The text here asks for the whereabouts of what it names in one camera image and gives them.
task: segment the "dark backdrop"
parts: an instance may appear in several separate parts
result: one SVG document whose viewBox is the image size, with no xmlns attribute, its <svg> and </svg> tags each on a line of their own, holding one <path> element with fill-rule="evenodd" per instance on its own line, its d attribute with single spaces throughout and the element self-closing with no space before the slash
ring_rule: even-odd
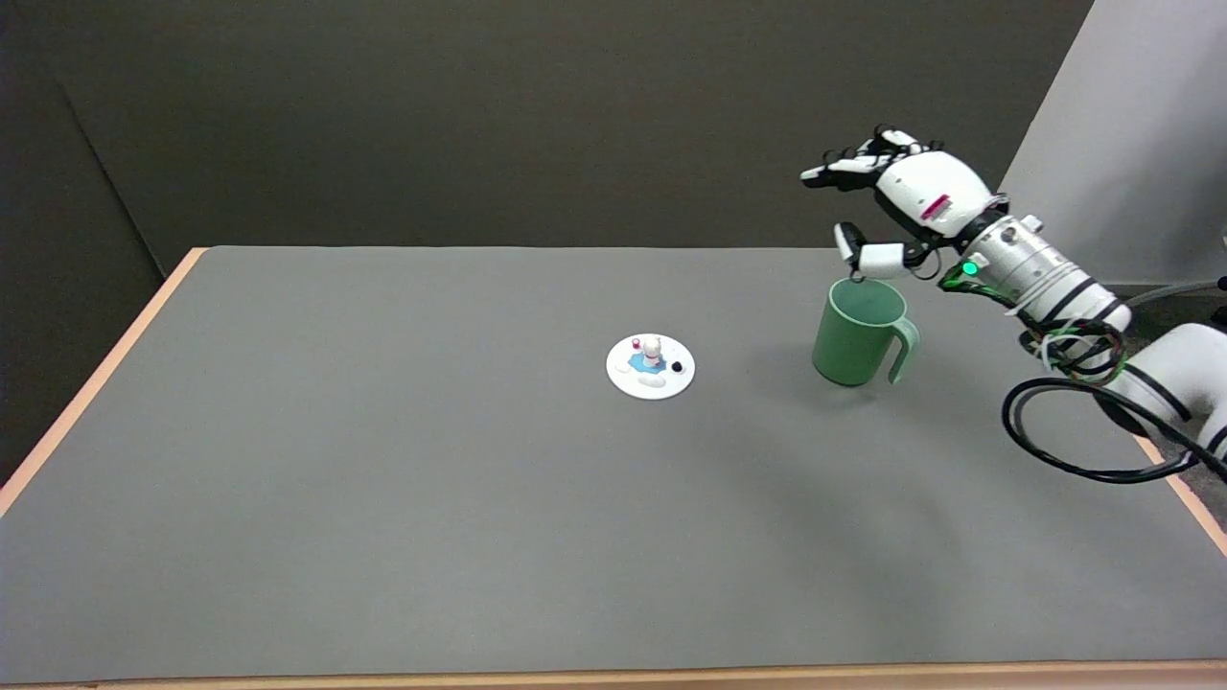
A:
<svg viewBox="0 0 1227 690">
<path fill-rule="evenodd" d="M 0 484 L 161 282 L 0 0 Z"/>
<path fill-rule="evenodd" d="M 21 4 L 164 270 L 193 246 L 825 246 L 880 120 L 995 184 L 1091 0 Z"/>
</svg>

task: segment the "robot finger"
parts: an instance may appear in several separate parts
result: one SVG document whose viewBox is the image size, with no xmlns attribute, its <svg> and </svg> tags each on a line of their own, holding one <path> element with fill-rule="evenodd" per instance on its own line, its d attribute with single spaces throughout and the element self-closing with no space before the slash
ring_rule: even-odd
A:
<svg viewBox="0 0 1227 690">
<path fill-rule="evenodd" d="M 834 187 L 840 192 L 866 189 L 877 183 L 882 165 L 879 156 L 856 156 L 801 173 L 801 182 L 811 189 Z"/>
<path fill-rule="evenodd" d="M 875 131 L 874 140 L 877 142 L 877 147 L 883 152 L 890 151 L 914 155 L 923 153 L 929 149 L 910 134 L 890 126 Z"/>
</svg>

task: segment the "mug handle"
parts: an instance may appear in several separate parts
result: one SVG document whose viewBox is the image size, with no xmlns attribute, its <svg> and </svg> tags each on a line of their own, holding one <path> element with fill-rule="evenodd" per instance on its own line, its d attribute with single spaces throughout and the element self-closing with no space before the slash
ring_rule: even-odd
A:
<svg viewBox="0 0 1227 690">
<path fill-rule="evenodd" d="M 908 319 L 899 319 L 891 324 L 891 331 L 899 341 L 899 354 L 894 356 L 894 363 L 891 365 L 891 372 L 886 374 L 886 379 L 894 384 L 899 382 L 899 377 L 903 373 L 903 365 L 908 362 L 912 354 L 920 346 L 920 330 L 917 329 L 917 324 Z"/>
</svg>

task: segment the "white plate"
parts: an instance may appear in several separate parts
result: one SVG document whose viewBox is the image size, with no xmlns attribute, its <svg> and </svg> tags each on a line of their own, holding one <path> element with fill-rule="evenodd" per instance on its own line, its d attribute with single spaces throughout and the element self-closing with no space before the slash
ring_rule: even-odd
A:
<svg viewBox="0 0 1227 690">
<path fill-rule="evenodd" d="M 642 352 L 643 344 L 649 338 L 660 339 L 660 357 L 665 361 L 665 368 L 659 373 L 643 373 L 631 366 L 631 359 Z M 680 362 L 682 371 L 674 371 L 674 362 Z M 640 400 L 664 400 L 686 390 L 694 381 L 694 357 L 685 345 L 667 335 L 639 333 L 623 338 L 610 350 L 605 359 L 605 372 L 614 386 L 627 395 Z"/>
</svg>

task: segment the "gray wall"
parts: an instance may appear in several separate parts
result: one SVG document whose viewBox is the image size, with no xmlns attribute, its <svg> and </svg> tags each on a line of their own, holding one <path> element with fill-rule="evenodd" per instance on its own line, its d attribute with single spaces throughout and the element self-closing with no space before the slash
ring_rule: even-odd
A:
<svg viewBox="0 0 1227 690">
<path fill-rule="evenodd" d="M 1227 2 L 1101 0 L 1002 188 L 1103 281 L 1227 275 Z"/>
<path fill-rule="evenodd" d="M 160 279 L 4 1 L 0 27 L 2 483 Z"/>
<path fill-rule="evenodd" d="M 191 246 L 822 246 L 882 120 L 996 182 L 1090 0 L 23 2 L 164 268 Z"/>
</svg>

